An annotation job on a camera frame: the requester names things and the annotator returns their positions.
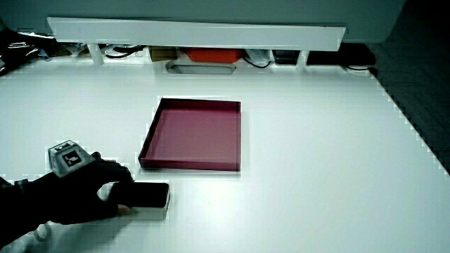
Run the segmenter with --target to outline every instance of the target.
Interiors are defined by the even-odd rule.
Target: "shallow box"
[[[240,171],[240,102],[162,98],[139,163]]]

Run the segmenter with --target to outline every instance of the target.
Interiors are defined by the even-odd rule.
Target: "white wall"
[[[12,30],[50,33],[46,17],[130,18],[193,22],[344,25],[344,42],[384,41],[405,0],[1,0]]]

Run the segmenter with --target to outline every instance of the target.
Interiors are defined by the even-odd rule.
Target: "tray rim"
[[[239,133],[237,136],[237,160],[236,162],[187,162],[180,160],[164,160],[164,159],[150,159],[146,158],[151,141],[154,138],[158,123],[162,115],[162,111],[167,109],[170,103],[190,103],[190,109],[210,109],[216,111],[233,111],[230,108],[236,108],[238,115]],[[205,107],[205,103],[213,105],[212,107]],[[148,130],[145,141],[143,142],[141,151],[138,156],[139,164],[142,169],[201,169],[201,170],[215,170],[215,171],[240,171],[241,163],[241,102],[230,100],[208,100],[208,99],[191,99],[191,98],[161,98],[157,107],[155,116]]]

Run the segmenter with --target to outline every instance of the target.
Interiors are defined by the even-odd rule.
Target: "white panel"
[[[337,51],[344,27],[47,18],[60,42]]]

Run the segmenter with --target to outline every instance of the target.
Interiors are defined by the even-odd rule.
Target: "gray floor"
[[[378,80],[450,171],[450,33],[443,4],[408,0],[390,37],[368,45]]]

